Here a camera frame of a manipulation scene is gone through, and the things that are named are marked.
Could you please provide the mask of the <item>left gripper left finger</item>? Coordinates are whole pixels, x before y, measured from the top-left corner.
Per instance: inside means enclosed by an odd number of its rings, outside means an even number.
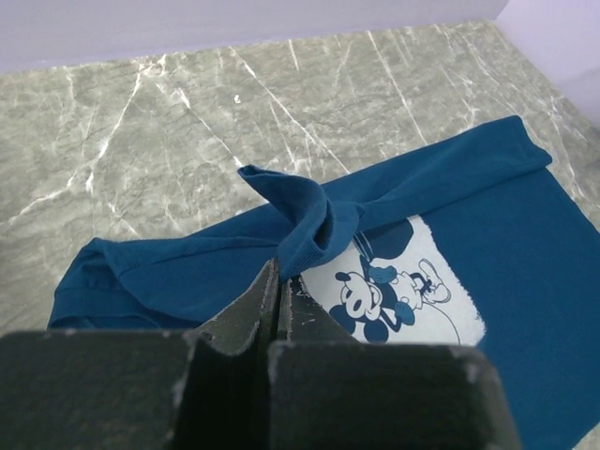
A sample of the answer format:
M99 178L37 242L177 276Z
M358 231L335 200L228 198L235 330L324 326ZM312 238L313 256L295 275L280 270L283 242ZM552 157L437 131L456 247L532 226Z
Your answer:
M5 449L264 449L278 263L190 330L15 332L1 339Z

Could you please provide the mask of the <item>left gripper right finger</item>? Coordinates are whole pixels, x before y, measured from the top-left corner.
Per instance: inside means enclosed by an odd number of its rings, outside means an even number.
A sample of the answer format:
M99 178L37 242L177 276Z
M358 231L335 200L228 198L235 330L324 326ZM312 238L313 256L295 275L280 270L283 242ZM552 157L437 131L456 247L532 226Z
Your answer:
M517 449L500 377L470 347L364 344L308 294L281 294L269 349L273 449Z

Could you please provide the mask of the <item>blue printed t-shirt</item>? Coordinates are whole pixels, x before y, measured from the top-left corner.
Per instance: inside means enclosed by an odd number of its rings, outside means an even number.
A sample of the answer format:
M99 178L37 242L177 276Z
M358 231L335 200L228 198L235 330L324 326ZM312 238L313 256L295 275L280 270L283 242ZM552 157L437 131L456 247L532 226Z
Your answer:
M599 233L510 116L318 184L253 165L251 209L176 239L84 246L49 325L198 327L277 259L365 343L474 346L528 449L599 421Z

